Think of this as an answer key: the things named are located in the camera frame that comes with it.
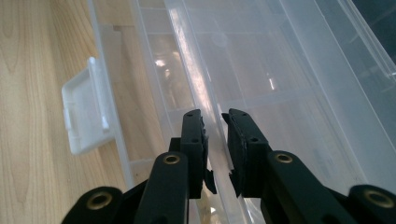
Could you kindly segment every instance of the plastic container lid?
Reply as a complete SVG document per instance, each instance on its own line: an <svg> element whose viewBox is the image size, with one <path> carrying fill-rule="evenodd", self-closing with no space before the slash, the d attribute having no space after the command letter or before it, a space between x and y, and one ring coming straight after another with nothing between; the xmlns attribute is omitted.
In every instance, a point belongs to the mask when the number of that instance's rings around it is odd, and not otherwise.
<svg viewBox="0 0 396 224"><path fill-rule="evenodd" d="M299 156L326 187L347 193L370 183L396 192L396 67L351 1L132 0L125 19L117 8L127 4L89 1L103 68L92 92L107 103L96 107L92 127L102 129L86 148L116 138L128 187L147 178L152 158L180 136L182 115L200 108L219 195L205 190L191 203L191 221L263 222L260 200L235 198L228 177L233 165L220 114L237 108L253 117L274 150ZM73 93L78 85L90 86L81 76L63 91L65 119L74 120L66 127L77 128L69 129L72 151L73 132L85 138L91 125L73 119L82 114L69 116L70 96L86 94ZM149 94L141 95L146 84ZM140 104L128 107L124 91ZM145 103L155 105L156 118L143 116L149 108L138 105ZM131 127L140 138L126 140Z"/></svg>

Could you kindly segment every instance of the brass screw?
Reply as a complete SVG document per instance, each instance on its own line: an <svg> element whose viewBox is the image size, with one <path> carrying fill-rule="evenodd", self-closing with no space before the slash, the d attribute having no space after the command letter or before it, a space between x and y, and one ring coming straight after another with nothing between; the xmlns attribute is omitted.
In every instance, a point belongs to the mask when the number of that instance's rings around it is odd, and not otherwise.
<svg viewBox="0 0 396 224"><path fill-rule="evenodd" d="M105 191L94 193L87 201L87 207L91 210L98 210L108 206L113 200L113 196Z"/></svg>
<svg viewBox="0 0 396 224"><path fill-rule="evenodd" d="M392 208L395 205L394 201L390 197L388 197L388 195L383 194L376 190L372 190L372 189L365 190L364 197L370 203L373 203L383 208Z"/></svg>
<svg viewBox="0 0 396 224"><path fill-rule="evenodd" d="M169 165L176 164L180 161L180 157L176 155L169 155L163 158L163 162Z"/></svg>
<svg viewBox="0 0 396 224"><path fill-rule="evenodd" d="M276 154L275 156L276 160L282 163L291 163L293 161L293 158L289 155L280 153L280 154Z"/></svg>

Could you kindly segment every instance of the wood grain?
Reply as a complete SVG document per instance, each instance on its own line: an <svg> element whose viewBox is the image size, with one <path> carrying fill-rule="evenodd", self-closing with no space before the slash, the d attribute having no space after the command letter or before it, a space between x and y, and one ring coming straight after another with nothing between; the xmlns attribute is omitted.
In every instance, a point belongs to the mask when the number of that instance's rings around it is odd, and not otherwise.
<svg viewBox="0 0 396 224"><path fill-rule="evenodd" d="M96 56L85 0L0 0L0 223L60 223L98 186L125 190L115 143L72 156L61 87Z"/></svg>

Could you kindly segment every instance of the plastic latch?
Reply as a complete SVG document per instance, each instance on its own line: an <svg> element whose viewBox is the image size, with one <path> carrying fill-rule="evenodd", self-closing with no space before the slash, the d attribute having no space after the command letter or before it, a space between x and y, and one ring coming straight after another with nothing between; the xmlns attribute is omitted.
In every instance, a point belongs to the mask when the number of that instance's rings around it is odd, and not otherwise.
<svg viewBox="0 0 396 224"><path fill-rule="evenodd" d="M109 109L109 80L101 60L90 58L87 68L64 84L64 125L70 150L81 154L115 138Z"/></svg>

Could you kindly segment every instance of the wooden table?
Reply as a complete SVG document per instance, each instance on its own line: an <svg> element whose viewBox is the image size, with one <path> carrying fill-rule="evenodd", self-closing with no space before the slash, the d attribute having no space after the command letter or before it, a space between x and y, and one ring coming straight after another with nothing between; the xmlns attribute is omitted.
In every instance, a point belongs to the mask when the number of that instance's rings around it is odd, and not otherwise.
<svg viewBox="0 0 396 224"><path fill-rule="evenodd" d="M62 85L96 56L85 0L0 1L0 223L60 223L81 194L125 190L114 142L70 153Z"/></svg>

